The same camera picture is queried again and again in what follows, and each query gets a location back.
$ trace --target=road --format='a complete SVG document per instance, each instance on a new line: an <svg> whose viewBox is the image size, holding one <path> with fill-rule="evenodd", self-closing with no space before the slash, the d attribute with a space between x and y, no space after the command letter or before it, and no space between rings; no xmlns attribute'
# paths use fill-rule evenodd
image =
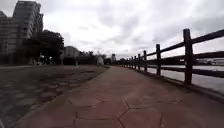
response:
<svg viewBox="0 0 224 128"><path fill-rule="evenodd" d="M6 127L11 127L30 111L105 70L89 66L2 67L0 119Z"/></svg>

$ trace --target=building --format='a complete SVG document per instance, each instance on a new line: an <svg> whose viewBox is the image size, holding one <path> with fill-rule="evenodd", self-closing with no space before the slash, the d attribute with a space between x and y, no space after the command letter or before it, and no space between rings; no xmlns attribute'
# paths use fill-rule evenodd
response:
<svg viewBox="0 0 224 128"><path fill-rule="evenodd" d="M66 57L78 57L79 56L79 50L72 46L67 46L64 49L64 52L62 53L63 58Z"/></svg>
<svg viewBox="0 0 224 128"><path fill-rule="evenodd" d="M212 62L212 65L224 65L224 59L214 59Z"/></svg>
<svg viewBox="0 0 224 128"><path fill-rule="evenodd" d="M11 17L7 17L3 11L0 11L0 55L8 54L8 34Z"/></svg>
<svg viewBox="0 0 224 128"><path fill-rule="evenodd" d="M12 35L16 38L17 45L24 39L31 38L37 33L37 30L42 31L43 25L39 25L43 18L40 14L40 7L41 5L34 1L18 1L16 3L12 18L12 24L15 25Z"/></svg>
<svg viewBox="0 0 224 128"><path fill-rule="evenodd" d="M23 40L31 38L43 30L43 14L40 13L41 5L35 1L18 1L12 18L0 12L1 54L10 55L22 44Z"/></svg>
<svg viewBox="0 0 224 128"><path fill-rule="evenodd" d="M115 54L112 54L112 56L111 56L111 63L113 63L115 61L116 61L116 55Z"/></svg>

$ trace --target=overcast sky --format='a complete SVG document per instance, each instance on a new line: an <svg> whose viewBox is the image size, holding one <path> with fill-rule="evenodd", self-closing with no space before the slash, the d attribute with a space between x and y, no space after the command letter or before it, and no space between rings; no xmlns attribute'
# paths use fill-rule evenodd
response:
<svg viewBox="0 0 224 128"><path fill-rule="evenodd" d="M0 0L8 16L17 0ZM37 0L44 28L65 38L65 45L117 58L153 52L182 41L182 30L197 37L224 28L224 0ZM195 52L224 50L217 39L194 46ZM163 56L182 54L183 49Z"/></svg>

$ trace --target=sky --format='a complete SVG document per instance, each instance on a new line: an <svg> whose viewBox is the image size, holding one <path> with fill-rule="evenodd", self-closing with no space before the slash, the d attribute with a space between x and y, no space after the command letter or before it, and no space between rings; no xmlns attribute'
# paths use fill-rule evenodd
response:
<svg viewBox="0 0 224 128"><path fill-rule="evenodd" d="M17 0L0 0L0 10L12 16ZM224 29L224 0L37 0L44 29L59 32L65 45L117 58L154 52L191 37ZM194 53L224 49L224 39L194 45ZM181 55L180 48L162 57Z"/></svg>

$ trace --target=wooden fence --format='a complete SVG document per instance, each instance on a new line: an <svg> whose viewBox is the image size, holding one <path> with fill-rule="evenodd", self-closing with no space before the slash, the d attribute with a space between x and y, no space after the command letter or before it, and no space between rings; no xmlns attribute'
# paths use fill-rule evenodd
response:
<svg viewBox="0 0 224 128"><path fill-rule="evenodd" d="M173 46L160 49L160 45L156 45L156 51L147 54L146 51L143 52L143 56L138 54L138 56L131 57L127 60L120 60L118 64L121 64L124 67L133 68L136 70L140 70L141 67L144 67L144 71L147 72L148 68L156 69L156 75L161 76L161 70L169 70L175 72L183 72L185 74L184 84L190 85L192 84L192 74L212 76L224 78L224 71L212 71L212 70L202 70L202 69L193 69L194 61L197 59L203 58L224 58L224 51L218 52L207 52L194 54L193 53L193 45L202 43L204 41L209 41L212 39L220 38L224 36L224 29L220 31L216 31L204 36L200 36L194 39L191 39L190 30L183 30L183 38L184 41ZM185 47L185 54L180 56L173 56L167 58L161 58L161 53L171 51L180 47ZM156 59L147 60L148 56L156 55ZM185 68L177 68L177 67L163 67L167 61L180 61L184 60Z"/></svg>

